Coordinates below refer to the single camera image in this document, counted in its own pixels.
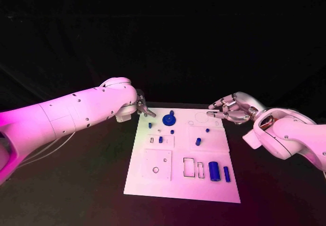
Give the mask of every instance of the circular hole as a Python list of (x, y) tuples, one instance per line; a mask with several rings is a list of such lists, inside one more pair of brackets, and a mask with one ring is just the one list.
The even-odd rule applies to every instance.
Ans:
[(155, 172), (155, 173), (159, 172), (159, 168), (158, 168), (158, 167), (153, 168), (153, 172)]

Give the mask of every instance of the table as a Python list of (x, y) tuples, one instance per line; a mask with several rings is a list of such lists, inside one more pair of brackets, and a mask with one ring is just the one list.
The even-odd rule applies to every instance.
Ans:
[(16, 171), (0, 189), (0, 225), (326, 225), (323, 173), (299, 154), (282, 160), (251, 149), (243, 140), (251, 122), (224, 122), (241, 204), (124, 195), (137, 123), (136, 114), (100, 123)]

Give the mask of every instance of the robotic hand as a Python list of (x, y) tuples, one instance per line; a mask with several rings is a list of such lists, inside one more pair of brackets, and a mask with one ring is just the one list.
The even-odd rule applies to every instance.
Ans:
[(237, 125), (254, 121), (254, 128), (243, 136), (250, 146), (261, 145), (280, 159), (296, 153), (326, 171), (326, 125), (292, 109), (266, 108), (246, 93), (237, 92), (209, 105), (209, 109), (222, 105), (222, 112), (209, 111), (208, 116), (227, 119)]
[[(111, 78), (100, 87), (75, 92), (41, 104), (0, 113), (0, 184), (20, 163), (33, 158), (68, 134), (108, 120), (132, 119), (134, 112), (156, 117), (149, 110), (142, 90), (127, 78)], [(55, 141), (36, 155), (36, 148)]]

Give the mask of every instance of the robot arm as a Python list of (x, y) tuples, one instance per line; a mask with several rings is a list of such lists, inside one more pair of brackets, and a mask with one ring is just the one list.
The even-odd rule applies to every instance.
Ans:
[(0, 133), (10, 146), (8, 150), (0, 143), (0, 184), (36, 148), (113, 116), (119, 122), (130, 120), (137, 110), (156, 117), (130, 80), (111, 78), (100, 87), (0, 113)]
[(222, 105), (222, 112), (209, 111), (208, 116), (227, 119), (237, 125), (254, 121), (253, 130), (244, 140), (257, 149), (261, 145), (280, 159), (302, 154), (310, 163), (326, 171), (326, 125), (297, 111), (283, 108), (267, 109), (246, 93), (237, 92), (209, 105)]

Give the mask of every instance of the blue object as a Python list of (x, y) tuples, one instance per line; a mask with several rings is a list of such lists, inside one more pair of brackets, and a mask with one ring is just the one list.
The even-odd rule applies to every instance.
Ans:
[(209, 176), (211, 176), (211, 181), (221, 181), (220, 165), (215, 161), (209, 162)]
[(227, 166), (224, 167), (224, 174), (225, 174), (225, 181), (231, 182), (231, 180), (230, 180), (230, 168)]
[(176, 121), (175, 112), (171, 111), (171, 114), (165, 115), (165, 117), (163, 117), (163, 124), (166, 126), (173, 126), (175, 125), (175, 121)]
[(201, 138), (198, 138), (198, 140), (196, 140), (196, 146), (199, 146), (199, 145), (201, 145), (201, 141), (202, 141), (202, 139), (201, 139)]

